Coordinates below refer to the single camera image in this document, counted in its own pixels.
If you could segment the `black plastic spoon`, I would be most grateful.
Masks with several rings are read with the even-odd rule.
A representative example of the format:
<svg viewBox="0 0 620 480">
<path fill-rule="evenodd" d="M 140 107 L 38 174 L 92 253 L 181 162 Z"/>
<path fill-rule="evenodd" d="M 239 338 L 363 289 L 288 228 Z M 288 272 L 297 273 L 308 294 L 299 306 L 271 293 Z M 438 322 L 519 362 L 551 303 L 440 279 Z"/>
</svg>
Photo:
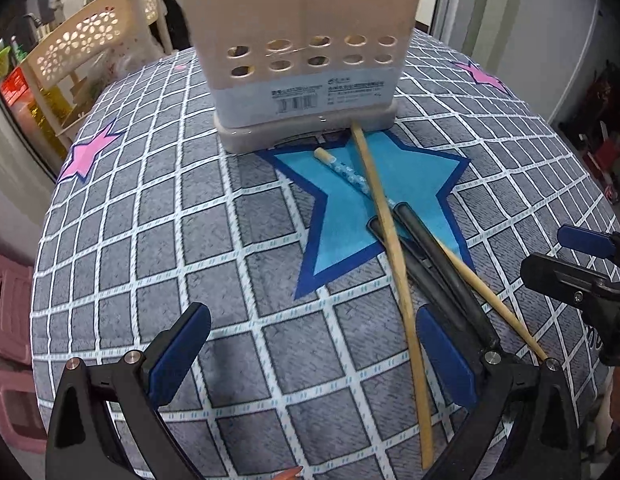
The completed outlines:
<svg viewBox="0 0 620 480">
<path fill-rule="evenodd" d="M 430 269 L 439 278 L 442 290 L 447 294 L 459 316 L 464 318 L 472 328 L 472 333 L 476 335 L 482 344 L 482 348 L 495 352 L 502 352 L 500 337 L 493 328 L 489 318 L 481 309 L 479 302 L 462 278 L 461 273 L 456 270 L 454 262 L 441 247 L 436 237 L 434 237 L 425 223 L 421 221 L 406 203 L 401 202 L 392 208 L 395 220 L 399 220 L 403 228 L 410 233 L 414 242 L 421 247 L 421 252 L 430 261 Z"/>
</svg>

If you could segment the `blue patterned bamboo chopstick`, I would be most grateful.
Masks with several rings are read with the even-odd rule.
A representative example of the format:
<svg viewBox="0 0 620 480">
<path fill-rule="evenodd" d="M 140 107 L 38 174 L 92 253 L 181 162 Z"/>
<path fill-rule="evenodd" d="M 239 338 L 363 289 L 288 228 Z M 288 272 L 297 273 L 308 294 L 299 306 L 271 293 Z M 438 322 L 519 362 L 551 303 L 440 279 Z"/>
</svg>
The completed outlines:
<svg viewBox="0 0 620 480">
<path fill-rule="evenodd" d="M 368 185 L 365 177 L 357 174 L 351 167 L 339 162 L 334 155 L 329 154 L 323 148 L 316 148 L 314 150 L 314 157 L 323 162 L 325 166 L 333 170 L 343 180 L 347 181 L 353 188 L 356 188 L 363 195 L 370 198 L 375 205 L 382 204 L 383 208 L 391 211 L 393 216 L 403 223 L 404 229 L 410 231 L 415 240 L 418 240 L 418 244 L 427 252 L 431 262 L 440 261 L 440 266 L 454 266 L 456 274 L 471 289 L 474 289 L 480 297 L 484 298 L 494 311 L 499 313 L 500 317 L 515 330 L 518 336 L 526 342 L 526 345 L 541 361 L 549 359 L 546 352 L 538 344 L 538 341 L 529 333 L 527 327 L 516 318 L 516 315 L 503 304 L 503 301 L 496 296 L 485 282 L 481 281 L 479 276 L 462 259 L 455 255 L 451 249 L 447 248 L 439 238 L 430 233 L 429 229 L 421 222 L 421 218 L 415 214 L 408 203 L 396 203 L 393 200 L 389 200 L 383 194 L 383 188 L 381 187 L 378 174 L 376 174 L 370 154 L 364 155 L 363 165 L 366 172 L 373 177 L 372 186 Z"/>
</svg>

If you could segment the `pink plastic stool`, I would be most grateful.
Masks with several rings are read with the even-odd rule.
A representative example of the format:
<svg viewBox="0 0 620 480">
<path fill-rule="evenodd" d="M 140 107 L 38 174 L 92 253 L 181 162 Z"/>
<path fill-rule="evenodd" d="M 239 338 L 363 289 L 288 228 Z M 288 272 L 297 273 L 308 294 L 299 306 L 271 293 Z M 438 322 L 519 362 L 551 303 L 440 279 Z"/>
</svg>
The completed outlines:
<svg viewBox="0 0 620 480">
<path fill-rule="evenodd" d="M 30 338 L 32 286 L 32 268 L 0 255 L 0 357 L 25 367 L 0 370 L 0 436 L 13 448 L 43 454 L 46 436 L 40 416 L 19 424 L 10 419 L 8 411 L 9 393 L 35 393 Z"/>
</svg>

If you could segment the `grey checkered tablecloth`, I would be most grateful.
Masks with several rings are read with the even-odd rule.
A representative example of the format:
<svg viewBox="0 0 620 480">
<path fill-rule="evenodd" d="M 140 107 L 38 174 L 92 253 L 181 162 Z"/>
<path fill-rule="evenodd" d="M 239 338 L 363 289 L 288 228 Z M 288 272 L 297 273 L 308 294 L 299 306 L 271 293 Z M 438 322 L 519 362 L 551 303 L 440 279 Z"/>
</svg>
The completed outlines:
<svg viewBox="0 0 620 480">
<path fill-rule="evenodd" d="M 619 278 L 560 247 L 564 224 L 615 231 L 610 204 L 558 134 L 465 55 L 415 34 L 395 125 L 367 139 L 383 188 L 409 202 L 563 367 L 579 418 L 608 370 L 571 307 L 526 289 L 533 252 Z M 40 414 L 63 367 L 147 346 L 194 301 L 212 330 L 163 410 L 208 478 L 416 479 L 419 429 L 374 206 L 309 136 L 226 153 L 193 51 L 109 86 L 78 133 L 38 244 L 31 335 Z"/>
</svg>

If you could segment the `beige utensil holder caddy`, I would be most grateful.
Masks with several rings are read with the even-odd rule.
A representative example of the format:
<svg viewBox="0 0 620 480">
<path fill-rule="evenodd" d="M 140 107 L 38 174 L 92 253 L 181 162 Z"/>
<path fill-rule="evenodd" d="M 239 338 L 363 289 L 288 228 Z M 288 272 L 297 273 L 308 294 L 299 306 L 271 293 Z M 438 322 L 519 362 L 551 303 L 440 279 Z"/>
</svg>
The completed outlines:
<svg viewBox="0 0 620 480">
<path fill-rule="evenodd" d="M 179 0 L 225 151 L 390 128 L 419 0 Z"/>
</svg>

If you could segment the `beige perforated storage rack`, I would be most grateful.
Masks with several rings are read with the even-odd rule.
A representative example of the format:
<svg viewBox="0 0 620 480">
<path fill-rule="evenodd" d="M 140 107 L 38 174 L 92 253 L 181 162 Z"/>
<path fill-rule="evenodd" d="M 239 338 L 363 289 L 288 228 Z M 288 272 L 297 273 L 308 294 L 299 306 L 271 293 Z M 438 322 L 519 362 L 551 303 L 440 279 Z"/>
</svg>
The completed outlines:
<svg viewBox="0 0 620 480">
<path fill-rule="evenodd" d="M 40 40 L 20 68 L 55 137 L 69 148 L 90 108 L 80 104 L 60 120 L 44 98 L 46 91 L 67 77 L 83 90 L 76 70 L 102 54 L 113 55 L 112 70 L 118 73 L 172 52 L 161 0 L 94 0 Z"/>
</svg>

